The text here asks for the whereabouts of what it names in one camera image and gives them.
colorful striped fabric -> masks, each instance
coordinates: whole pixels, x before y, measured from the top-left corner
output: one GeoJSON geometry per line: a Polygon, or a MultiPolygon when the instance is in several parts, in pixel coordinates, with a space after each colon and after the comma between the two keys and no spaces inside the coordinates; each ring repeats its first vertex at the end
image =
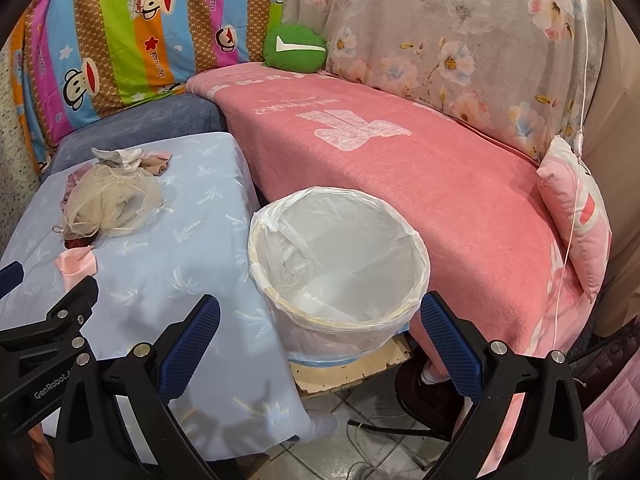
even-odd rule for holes
{"type": "Polygon", "coordinates": [[[34,0],[12,36],[14,99],[42,171],[69,133],[262,60],[283,0],[34,0]]]}

light blue tablecloth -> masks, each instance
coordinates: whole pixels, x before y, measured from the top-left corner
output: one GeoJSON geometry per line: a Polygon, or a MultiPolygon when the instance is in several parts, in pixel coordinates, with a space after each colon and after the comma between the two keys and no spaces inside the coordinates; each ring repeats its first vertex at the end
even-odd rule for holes
{"type": "MultiPolygon", "coordinates": [[[[266,301],[248,275],[249,222],[257,210],[244,156],[227,133],[144,144],[174,154],[158,177],[164,205],[150,223],[94,243],[100,289],[82,327],[98,359],[124,356],[183,320],[202,294],[220,301],[222,320],[184,395],[170,404],[205,460],[263,452],[297,435],[309,440],[333,419],[305,411],[266,301]]],[[[0,330],[44,319],[64,295],[54,260],[65,249],[60,200],[66,177],[50,176],[20,220],[0,267],[17,260],[24,283],[0,300],[0,330]]],[[[153,463],[128,401],[120,405],[143,462],[153,463]]],[[[57,414],[44,428],[55,435],[57,414]]]]}

blue cushion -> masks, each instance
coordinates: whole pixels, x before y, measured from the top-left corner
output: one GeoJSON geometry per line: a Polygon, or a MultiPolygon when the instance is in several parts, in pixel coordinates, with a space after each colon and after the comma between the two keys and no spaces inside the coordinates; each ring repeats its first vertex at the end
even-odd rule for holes
{"type": "Polygon", "coordinates": [[[120,150],[206,132],[226,132],[220,108],[195,94],[170,95],[128,108],[66,136],[44,178],[94,158],[91,148],[120,150]]]}

pink blanket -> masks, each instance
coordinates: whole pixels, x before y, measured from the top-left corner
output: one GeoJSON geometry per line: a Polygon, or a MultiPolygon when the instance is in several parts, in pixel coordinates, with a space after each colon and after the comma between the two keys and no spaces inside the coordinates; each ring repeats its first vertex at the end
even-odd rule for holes
{"type": "MultiPolygon", "coordinates": [[[[268,200],[310,186],[386,200],[422,235],[430,289],[457,316],[515,352],[551,350],[562,253],[531,160],[434,110],[327,75],[247,63],[194,76],[186,89],[220,106],[268,200]]],[[[590,310],[569,266],[556,348],[571,346],[590,310]]],[[[410,332],[446,376],[418,316],[410,332]]]]}

trash bin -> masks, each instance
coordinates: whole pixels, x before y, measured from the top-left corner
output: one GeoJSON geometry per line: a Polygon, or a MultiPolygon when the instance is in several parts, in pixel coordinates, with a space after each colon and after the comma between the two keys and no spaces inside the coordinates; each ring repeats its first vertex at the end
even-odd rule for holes
{"type": "Polygon", "coordinates": [[[335,187],[258,211],[248,255],[289,359],[312,366],[353,361],[401,332],[430,275],[420,235],[395,209],[335,187]]]}

